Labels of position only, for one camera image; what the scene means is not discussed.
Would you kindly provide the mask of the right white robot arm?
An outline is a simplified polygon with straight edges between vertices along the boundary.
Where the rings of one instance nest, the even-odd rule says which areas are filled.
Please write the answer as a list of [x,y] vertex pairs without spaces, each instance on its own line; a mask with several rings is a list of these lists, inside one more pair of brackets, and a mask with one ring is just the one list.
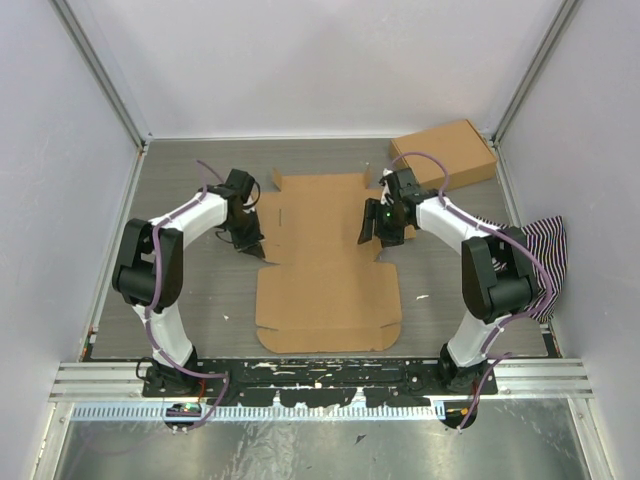
[[409,225],[460,255],[466,311],[455,335],[441,348],[437,376],[447,392],[462,394],[485,373],[489,350],[507,320],[538,296],[533,256],[521,229],[492,227],[447,197],[426,194],[366,199],[358,242],[378,238],[384,247],[399,246]]

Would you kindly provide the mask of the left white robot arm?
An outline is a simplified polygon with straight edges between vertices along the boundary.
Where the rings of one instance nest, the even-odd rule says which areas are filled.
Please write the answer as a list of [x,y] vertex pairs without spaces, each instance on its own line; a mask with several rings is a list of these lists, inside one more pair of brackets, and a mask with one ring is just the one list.
[[214,229],[228,232],[236,251],[262,258],[259,199],[253,193],[204,188],[168,213],[125,225],[112,286],[141,319],[151,343],[150,365],[138,376],[150,388],[187,397],[217,384],[226,393],[229,374],[204,373],[184,329],[178,305],[184,251]]

